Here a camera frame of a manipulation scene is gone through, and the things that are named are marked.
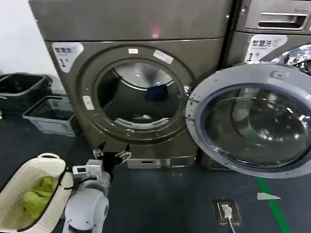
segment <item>floor tape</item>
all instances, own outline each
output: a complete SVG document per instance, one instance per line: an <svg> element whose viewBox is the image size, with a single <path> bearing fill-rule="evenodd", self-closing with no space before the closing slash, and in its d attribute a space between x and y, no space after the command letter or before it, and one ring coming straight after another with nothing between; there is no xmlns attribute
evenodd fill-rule
<svg viewBox="0 0 311 233"><path fill-rule="evenodd" d="M267 194L271 194L270 189L264 178L257 178L259 186L261 187L261 191ZM270 210L272 211L274 217L276 218L276 222L278 227L280 228L282 233L291 233L287 222L285 221L284 215L278 207L276 200L267 200Z"/></svg>

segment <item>green towel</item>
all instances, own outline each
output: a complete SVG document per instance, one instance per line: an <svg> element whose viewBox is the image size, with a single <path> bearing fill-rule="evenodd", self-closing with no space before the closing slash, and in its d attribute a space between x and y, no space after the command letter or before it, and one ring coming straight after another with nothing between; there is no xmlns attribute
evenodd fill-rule
<svg viewBox="0 0 311 233"><path fill-rule="evenodd" d="M57 179L44 177L40 185L25 193L23 210L29 214L33 221L36 221L42 214L56 186Z"/></svg>

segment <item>open washer door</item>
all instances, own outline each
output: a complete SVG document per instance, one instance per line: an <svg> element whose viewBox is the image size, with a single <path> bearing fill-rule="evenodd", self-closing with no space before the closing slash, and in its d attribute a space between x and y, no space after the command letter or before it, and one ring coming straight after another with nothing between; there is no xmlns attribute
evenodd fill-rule
<svg viewBox="0 0 311 233"><path fill-rule="evenodd" d="M311 173L311 76L276 63L242 64L203 80L187 127L218 163L265 178Z"/></svg>

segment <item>power cord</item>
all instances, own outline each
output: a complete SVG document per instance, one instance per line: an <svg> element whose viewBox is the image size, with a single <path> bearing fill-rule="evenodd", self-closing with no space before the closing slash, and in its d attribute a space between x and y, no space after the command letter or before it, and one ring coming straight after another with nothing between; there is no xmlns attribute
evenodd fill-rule
<svg viewBox="0 0 311 233"><path fill-rule="evenodd" d="M236 233L234 228L233 228L232 222L231 222L231 219L232 219L232 208L229 207L229 205L227 205L227 204L223 204L222 205L222 209L223 209L223 211L225 213L225 218L228 219L228 221L229 221L230 228L231 228L232 232Z"/></svg>

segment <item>white plastic basket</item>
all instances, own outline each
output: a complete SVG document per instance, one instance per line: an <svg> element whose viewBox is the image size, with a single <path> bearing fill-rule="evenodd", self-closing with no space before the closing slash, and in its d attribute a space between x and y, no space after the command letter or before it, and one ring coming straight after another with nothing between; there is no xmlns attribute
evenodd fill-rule
<svg viewBox="0 0 311 233"><path fill-rule="evenodd" d="M71 194L71 189L66 188L73 186L72 174L65 170L65 161L52 153L41 154L24 163L0 193L0 232L52 232ZM46 176L58 178L59 185L41 217L33 222L22 210L23 196Z"/></svg>

